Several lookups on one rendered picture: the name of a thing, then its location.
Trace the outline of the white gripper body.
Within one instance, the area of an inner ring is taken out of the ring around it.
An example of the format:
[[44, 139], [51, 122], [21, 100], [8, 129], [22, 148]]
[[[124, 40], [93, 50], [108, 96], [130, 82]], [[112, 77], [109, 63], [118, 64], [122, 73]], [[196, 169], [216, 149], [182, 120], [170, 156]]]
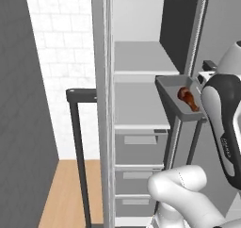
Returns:
[[198, 72], [196, 80], [200, 89], [206, 84], [206, 82], [214, 75], [213, 71]]

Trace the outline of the large grey freezer drawer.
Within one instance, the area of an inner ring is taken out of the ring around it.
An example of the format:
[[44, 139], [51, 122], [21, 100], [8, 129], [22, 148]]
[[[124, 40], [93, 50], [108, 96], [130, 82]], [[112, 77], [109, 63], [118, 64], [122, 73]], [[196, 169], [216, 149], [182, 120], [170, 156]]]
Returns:
[[117, 130], [116, 163], [120, 165], [160, 165], [169, 133], [166, 129]]

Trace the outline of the black metal frame stand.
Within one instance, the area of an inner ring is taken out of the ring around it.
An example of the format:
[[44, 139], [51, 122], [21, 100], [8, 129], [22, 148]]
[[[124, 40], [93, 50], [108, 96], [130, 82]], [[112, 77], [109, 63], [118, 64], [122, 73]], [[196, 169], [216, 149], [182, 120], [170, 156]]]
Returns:
[[82, 194], [82, 202], [84, 208], [86, 228], [94, 228], [91, 222], [89, 200], [88, 200], [88, 184], [86, 177], [84, 149], [82, 142], [82, 133], [79, 117], [79, 104], [96, 103], [97, 92], [96, 89], [68, 89], [66, 90], [66, 98], [70, 106], [70, 113], [72, 119], [72, 132], [74, 139], [74, 146], [77, 158], [77, 166]]

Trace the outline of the dark grey tall cabinet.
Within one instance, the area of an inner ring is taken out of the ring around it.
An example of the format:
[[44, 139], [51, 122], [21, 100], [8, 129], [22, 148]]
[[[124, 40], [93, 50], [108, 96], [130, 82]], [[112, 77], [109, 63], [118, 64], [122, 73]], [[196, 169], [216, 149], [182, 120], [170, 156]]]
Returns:
[[58, 155], [26, 0], [0, 0], [0, 228], [38, 228]]

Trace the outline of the grey meat container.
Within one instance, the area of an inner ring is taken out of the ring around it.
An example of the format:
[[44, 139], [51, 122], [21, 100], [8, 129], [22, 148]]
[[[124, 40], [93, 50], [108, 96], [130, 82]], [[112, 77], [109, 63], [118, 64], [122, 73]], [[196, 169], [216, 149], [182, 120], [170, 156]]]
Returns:
[[155, 77], [155, 85], [159, 94], [182, 122], [193, 122], [205, 119], [201, 110], [199, 112], [193, 112], [189, 105], [177, 97], [177, 93], [181, 87], [189, 88], [192, 83], [193, 79], [184, 74], [157, 75]]

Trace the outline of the grey freezer door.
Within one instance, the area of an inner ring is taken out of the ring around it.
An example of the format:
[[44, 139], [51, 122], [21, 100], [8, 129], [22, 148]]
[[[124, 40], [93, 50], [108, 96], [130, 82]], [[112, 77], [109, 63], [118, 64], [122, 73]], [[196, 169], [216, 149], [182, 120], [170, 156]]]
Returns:
[[[160, 43], [179, 73], [198, 73], [204, 60], [220, 62], [238, 40], [241, 0], [164, 0]], [[192, 163], [206, 171], [202, 192], [226, 215], [236, 190], [223, 174], [209, 123], [201, 128]]]

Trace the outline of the small grey freezer drawer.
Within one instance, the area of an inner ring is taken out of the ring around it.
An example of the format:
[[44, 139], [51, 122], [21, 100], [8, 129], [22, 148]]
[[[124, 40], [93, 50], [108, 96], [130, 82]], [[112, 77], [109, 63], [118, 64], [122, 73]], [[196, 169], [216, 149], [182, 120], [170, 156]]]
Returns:
[[147, 194], [147, 181], [154, 171], [117, 171], [117, 194]]
[[150, 217], [155, 209], [153, 199], [119, 199], [116, 200], [117, 217]]

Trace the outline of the grey freezer cabinet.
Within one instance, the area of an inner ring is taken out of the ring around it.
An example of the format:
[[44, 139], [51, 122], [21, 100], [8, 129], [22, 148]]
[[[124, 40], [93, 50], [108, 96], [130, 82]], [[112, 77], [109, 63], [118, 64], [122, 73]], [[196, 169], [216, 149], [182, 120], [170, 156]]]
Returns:
[[154, 41], [160, 43], [164, 0], [91, 0], [97, 110], [101, 157], [104, 228], [148, 228], [150, 217], [117, 217], [116, 200], [151, 199], [147, 194], [117, 194], [117, 171], [159, 171], [173, 166], [182, 122], [159, 94], [170, 129], [164, 160], [160, 165], [120, 165], [115, 154], [114, 61], [117, 41]]

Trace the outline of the brown chicken drumstick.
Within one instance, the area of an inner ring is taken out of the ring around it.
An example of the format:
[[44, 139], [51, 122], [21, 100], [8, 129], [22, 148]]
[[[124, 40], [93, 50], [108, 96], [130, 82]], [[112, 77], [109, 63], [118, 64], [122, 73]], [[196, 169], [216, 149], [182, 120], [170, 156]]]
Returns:
[[189, 105], [189, 107], [191, 108], [191, 110], [193, 112], [197, 112], [200, 110], [200, 108], [195, 104], [194, 101], [194, 96], [193, 94], [190, 92], [189, 88], [187, 87], [181, 87], [177, 93], [177, 97], [185, 102], [187, 105]]

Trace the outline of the grey freezer rack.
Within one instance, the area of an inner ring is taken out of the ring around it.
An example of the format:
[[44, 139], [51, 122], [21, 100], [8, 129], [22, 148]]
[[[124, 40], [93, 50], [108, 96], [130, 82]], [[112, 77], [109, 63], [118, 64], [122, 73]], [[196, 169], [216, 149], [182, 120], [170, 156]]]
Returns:
[[170, 129], [154, 83], [115, 85], [116, 129]]
[[157, 75], [178, 73], [159, 42], [117, 41], [115, 43], [116, 83], [153, 83]]

